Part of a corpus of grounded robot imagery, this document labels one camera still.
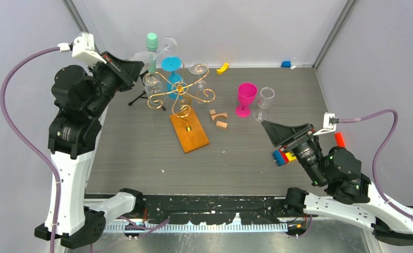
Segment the pink plastic wine glass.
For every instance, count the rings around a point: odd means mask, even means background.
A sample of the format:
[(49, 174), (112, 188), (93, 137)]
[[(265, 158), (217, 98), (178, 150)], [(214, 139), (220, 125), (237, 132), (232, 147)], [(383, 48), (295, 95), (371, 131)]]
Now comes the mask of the pink plastic wine glass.
[(254, 102), (258, 88), (253, 83), (242, 83), (237, 89), (238, 106), (235, 113), (240, 118), (246, 118), (251, 114), (251, 104)]

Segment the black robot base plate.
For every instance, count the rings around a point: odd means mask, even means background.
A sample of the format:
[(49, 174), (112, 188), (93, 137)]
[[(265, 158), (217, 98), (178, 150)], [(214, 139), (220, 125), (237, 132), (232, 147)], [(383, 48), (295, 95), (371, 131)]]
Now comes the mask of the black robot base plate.
[(145, 195), (139, 211), (120, 217), (160, 224), (168, 219), (171, 225), (230, 224), (240, 218), (243, 225), (270, 225), (301, 220), (304, 214), (288, 212), (284, 198), (276, 196), (188, 196)]

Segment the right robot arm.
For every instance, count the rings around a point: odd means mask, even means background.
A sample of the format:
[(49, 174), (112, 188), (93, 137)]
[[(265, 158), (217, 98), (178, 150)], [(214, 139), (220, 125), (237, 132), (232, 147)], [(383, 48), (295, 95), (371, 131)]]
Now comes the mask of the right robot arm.
[(316, 131), (312, 124), (285, 126), (262, 121), (274, 147), (292, 152), (315, 187), (324, 187), (330, 199), (290, 187), (284, 211), (290, 216), (316, 215), (336, 219), (371, 232), (383, 243), (413, 246), (413, 206), (382, 196), (376, 184), (361, 172), (362, 163), (343, 147), (323, 155), (319, 135), (335, 131), (329, 124)]

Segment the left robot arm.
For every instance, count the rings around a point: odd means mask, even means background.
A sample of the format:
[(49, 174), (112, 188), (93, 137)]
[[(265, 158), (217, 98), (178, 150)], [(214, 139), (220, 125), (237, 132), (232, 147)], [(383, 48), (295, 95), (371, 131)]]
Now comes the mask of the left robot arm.
[(60, 202), (50, 205), (46, 221), (35, 228), (36, 237), (50, 240), (54, 232), (63, 247), (77, 249), (95, 243), (115, 219), (143, 214), (143, 194), (129, 188), (93, 207), (84, 205), (101, 115), (117, 92), (132, 89), (143, 68), (142, 61), (103, 52), (88, 69), (69, 65), (56, 73), (51, 92), (59, 111), (49, 127), (48, 148), (58, 173), (52, 192), (60, 194)]

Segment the clear wine glass front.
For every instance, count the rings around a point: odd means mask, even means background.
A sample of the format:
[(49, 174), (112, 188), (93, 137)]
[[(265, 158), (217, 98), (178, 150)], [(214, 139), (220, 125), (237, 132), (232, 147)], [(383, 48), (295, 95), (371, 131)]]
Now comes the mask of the clear wine glass front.
[(260, 90), (257, 99), (258, 109), (253, 112), (253, 118), (256, 121), (262, 122), (267, 119), (266, 110), (271, 106), (274, 97), (275, 91), (271, 87), (264, 87)]

